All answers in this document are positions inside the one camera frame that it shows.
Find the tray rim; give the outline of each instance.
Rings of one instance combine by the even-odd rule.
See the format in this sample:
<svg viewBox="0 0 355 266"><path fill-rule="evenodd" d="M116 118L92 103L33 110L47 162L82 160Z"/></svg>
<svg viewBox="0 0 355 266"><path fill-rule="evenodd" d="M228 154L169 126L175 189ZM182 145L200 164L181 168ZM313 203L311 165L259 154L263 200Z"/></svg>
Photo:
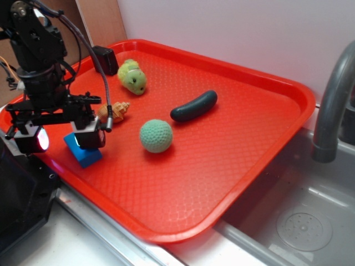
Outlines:
<svg viewBox="0 0 355 266"><path fill-rule="evenodd" d="M227 208L238 198L238 196L248 187L248 185L254 181L262 169L266 167L266 165L278 154L278 152L290 141L290 139L292 139L296 132L313 114L316 107L315 97L308 87L296 81L264 73L262 71L223 62L203 55L187 52L178 48L173 48L167 45L158 44L142 39L119 41L110 45L109 48L111 48L115 54L118 52L128 52L132 50L150 52L149 54L156 55L164 59L173 60L177 63L189 65L190 67L198 68L203 71L221 75L224 78L232 78L233 76L233 79L240 82L247 83L264 90L273 91L294 100L300 107L301 111L297 120L295 120L294 123L280 136L276 143L272 145L263 156L261 156L254 167L251 168L242 177L242 179L240 179L238 188L234 186L231 191L221 200L221 202L215 208L213 208L200 223L191 228L187 228L176 233L159 233L152 231L139 220L128 214L125 209L121 208L120 206L116 206L110 202L109 199L107 199L103 194L99 193L90 185L77 178L75 174L71 173L64 166L59 166L56 164L56 162L48 155L36 154L36 156L43 160L49 167L56 170L61 177L65 176L62 179L70 187L73 187L86 199L102 209L111 218L113 218L118 223L121 223L121 225L126 229L133 232L138 237L145 239L146 241L161 244L184 241L212 227L213 224L227 210ZM82 60L80 72L78 75L91 70L93 67L94 65L91 58L86 57ZM77 69L78 63L74 64L73 68ZM258 85L258 83L261 81L265 83L265 87L260 87ZM241 189L240 182L243 182L243 180L247 180L249 184Z"/></svg>

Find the sink basin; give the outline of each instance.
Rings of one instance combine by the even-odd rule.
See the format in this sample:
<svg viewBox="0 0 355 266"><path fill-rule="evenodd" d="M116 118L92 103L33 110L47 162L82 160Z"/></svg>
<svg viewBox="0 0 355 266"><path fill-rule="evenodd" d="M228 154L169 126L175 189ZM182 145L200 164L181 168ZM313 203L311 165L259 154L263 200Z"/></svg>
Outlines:
<svg viewBox="0 0 355 266"><path fill-rule="evenodd" d="M353 265L355 151L340 143L335 161L317 163L311 138L297 133L222 220L278 265Z"/></svg>

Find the dark green cucumber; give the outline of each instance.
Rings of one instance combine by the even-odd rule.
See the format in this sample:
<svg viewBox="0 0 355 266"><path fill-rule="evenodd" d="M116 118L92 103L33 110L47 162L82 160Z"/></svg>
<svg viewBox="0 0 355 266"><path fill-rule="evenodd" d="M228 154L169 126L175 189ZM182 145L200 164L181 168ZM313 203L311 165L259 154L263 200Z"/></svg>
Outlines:
<svg viewBox="0 0 355 266"><path fill-rule="evenodd" d="M186 122L203 115L209 111L217 102L217 93L208 90L195 100L174 108L170 112L170 117L177 122Z"/></svg>

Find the gray faucet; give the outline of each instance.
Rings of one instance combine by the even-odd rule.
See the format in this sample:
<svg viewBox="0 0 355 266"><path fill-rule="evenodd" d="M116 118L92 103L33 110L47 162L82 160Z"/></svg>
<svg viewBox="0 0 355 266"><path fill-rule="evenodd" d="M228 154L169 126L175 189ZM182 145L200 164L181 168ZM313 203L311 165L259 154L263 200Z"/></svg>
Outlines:
<svg viewBox="0 0 355 266"><path fill-rule="evenodd" d="M338 138L355 145L355 41L343 51L324 93L312 142L312 158L332 162Z"/></svg>

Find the red plastic tray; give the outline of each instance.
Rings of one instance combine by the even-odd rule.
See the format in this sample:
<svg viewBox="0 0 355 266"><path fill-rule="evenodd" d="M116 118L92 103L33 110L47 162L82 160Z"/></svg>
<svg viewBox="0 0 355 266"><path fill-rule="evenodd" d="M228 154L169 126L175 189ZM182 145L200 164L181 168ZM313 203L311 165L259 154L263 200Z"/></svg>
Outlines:
<svg viewBox="0 0 355 266"><path fill-rule="evenodd" d="M182 241L211 227L315 108L309 89L294 81L145 40L111 48L119 65L138 61L148 82L146 92L136 96L116 75L108 76L112 103L131 106L125 120L106 134L103 158L81 168L63 140L72 132L69 124L45 127L50 147L38 157L147 241ZM210 89L218 94L212 110L186 123L172 121L173 108ZM86 91L105 101L103 81L90 58L71 87L72 94ZM161 154L147 152L139 140L141 126L151 119L173 128L173 144ZM4 131L9 121L3 111Z"/></svg>

